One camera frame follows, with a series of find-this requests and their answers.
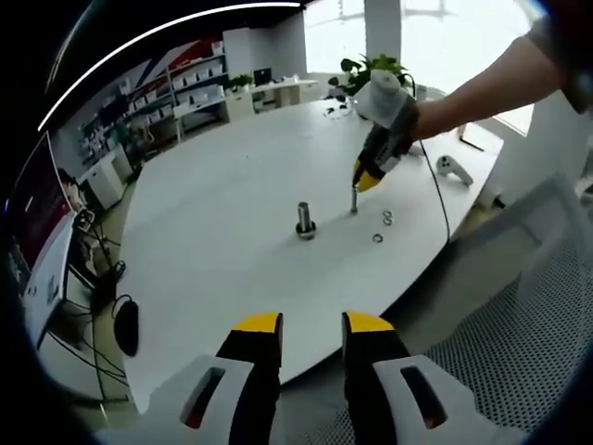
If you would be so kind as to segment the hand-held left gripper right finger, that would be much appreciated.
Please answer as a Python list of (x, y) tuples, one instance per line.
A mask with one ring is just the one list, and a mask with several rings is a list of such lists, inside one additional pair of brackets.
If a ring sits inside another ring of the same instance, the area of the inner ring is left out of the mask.
[(481, 415), (473, 393), (397, 330), (359, 311), (342, 314), (345, 397), (358, 444), (504, 444), (510, 434)]

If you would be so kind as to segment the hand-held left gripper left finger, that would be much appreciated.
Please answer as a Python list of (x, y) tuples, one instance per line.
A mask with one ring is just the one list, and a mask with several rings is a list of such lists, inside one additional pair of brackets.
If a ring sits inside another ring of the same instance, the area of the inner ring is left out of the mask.
[(152, 394), (154, 444), (268, 444), (280, 394), (283, 315), (236, 324)]

